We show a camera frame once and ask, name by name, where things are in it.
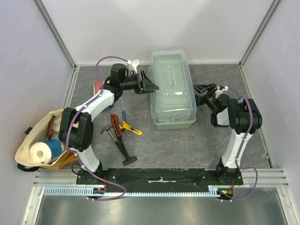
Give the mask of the translucent green tool box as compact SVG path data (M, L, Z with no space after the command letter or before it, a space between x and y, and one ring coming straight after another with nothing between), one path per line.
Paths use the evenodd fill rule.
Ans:
M157 130L184 129L196 121L196 100L183 50L156 51L149 75L159 90L150 94L151 117Z

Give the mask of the red black utility knife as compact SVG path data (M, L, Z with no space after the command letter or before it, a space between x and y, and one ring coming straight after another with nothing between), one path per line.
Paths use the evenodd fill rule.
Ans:
M118 116L116 114L110 115L111 123L114 128L115 134L117 137L122 137L122 130L119 126Z

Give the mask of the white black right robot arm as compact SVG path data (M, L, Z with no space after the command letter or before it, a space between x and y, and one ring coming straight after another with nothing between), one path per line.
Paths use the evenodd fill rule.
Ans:
M240 171L240 159L249 139L263 123L262 115L252 98L226 94L232 90L216 84L194 84L198 92L196 105L207 105L211 109L210 123L216 128L231 128L230 141L224 155L216 166L215 180L226 184Z

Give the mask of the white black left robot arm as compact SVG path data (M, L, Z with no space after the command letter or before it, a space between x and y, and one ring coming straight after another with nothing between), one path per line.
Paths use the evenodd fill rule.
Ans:
M159 90L146 75L144 70L130 74L124 64L112 65L108 81L87 102L76 108L67 107L63 110L59 140L67 151L76 154L87 179L98 184L103 180L103 172L99 170L100 161L94 154L91 143L93 138L93 120L108 106L115 104L123 91L134 90L136 94L152 93Z

